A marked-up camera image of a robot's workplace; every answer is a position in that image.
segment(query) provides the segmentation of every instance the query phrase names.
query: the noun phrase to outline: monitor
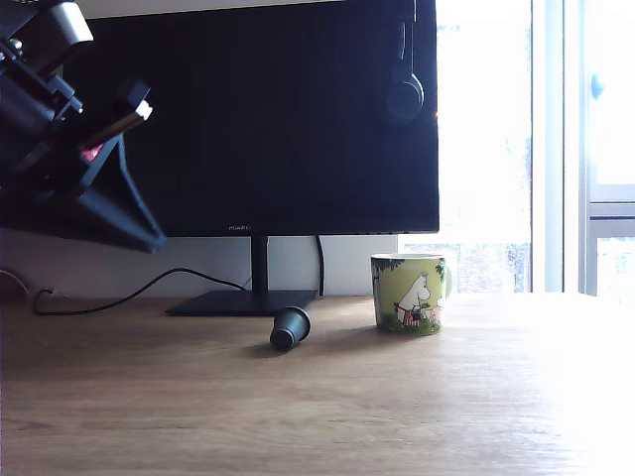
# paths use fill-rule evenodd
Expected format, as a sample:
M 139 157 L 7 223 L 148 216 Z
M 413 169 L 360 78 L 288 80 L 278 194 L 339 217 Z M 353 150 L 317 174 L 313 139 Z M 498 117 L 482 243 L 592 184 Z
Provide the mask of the monitor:
M 88 22 L 94 44 L 64 76 L 85 109 L 107 107 L 128 76 L 151 86 L 154 114 L 126 134 L 126 156 L 166 234 L 252 237 L 253 292 L 216 292 L 176 313 L 261 314 L 311 299 L 269 292 L 268 236 L 439 231 L 436 5 L 418 3 L 425 100 L 405 124 L 385 114 L 404 53 L 394 0 Z

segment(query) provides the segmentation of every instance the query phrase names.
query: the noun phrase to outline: white wall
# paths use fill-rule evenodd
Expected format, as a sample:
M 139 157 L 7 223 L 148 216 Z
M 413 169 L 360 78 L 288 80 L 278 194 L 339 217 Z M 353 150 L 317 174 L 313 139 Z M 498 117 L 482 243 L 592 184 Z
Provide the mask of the white wall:
M 328 295 L 371 295 L 370 255 L 397 251 L 396 236 L 323 238 Z M 317 289 L 318 253 L 313 238 L 272 238 L 271 289 Z M 11 230 L 2 232 L 2 267 L 24 277 L 33 290 L 55 288 L 73 298 L 122 298 L 164 271 L 193 268 L 240 285 L 250 277 L 247 238 L 171 238 L 154 255 Z M 146 297 L 186 298 L 219 286 L 174 275 Z
M 336 0 L 76 0 L 87 18 Z

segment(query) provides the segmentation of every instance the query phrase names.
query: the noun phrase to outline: monitor base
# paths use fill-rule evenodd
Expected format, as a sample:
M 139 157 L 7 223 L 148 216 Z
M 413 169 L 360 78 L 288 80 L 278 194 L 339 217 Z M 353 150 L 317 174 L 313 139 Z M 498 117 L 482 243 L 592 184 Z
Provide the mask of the monitor base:
M 269 291 L 255 294 L 242 291 L 212 291 L 168 309 L 168 315 L 182 316 L 263 316 L 276 315 L 294 305 L 305 307 L 316 291 Z

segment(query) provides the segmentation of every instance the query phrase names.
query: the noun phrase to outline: moomin mug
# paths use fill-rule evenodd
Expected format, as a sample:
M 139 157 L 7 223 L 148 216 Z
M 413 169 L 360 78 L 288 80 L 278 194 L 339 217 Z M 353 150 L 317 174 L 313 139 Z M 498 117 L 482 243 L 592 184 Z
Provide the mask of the moomin mug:
M 443 255 L 374 255 L 375 319 L 389 332 L 430 335 L 442 329 L 451 273 Z

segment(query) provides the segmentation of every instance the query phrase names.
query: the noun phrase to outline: window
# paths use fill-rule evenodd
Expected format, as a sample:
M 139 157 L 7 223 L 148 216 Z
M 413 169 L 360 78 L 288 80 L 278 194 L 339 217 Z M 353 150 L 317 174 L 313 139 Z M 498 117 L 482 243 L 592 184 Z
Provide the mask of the window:
M 438 0 L 438 235 L 400 252 L 444 252 L 460 293 L 531 289 L 530 1 Z
M 586 291 L 622 304 L 635 304 L 635 73 L 627 49 L 635 6 L 620 0 L 586 0 L 585 156 L 589 164 Z

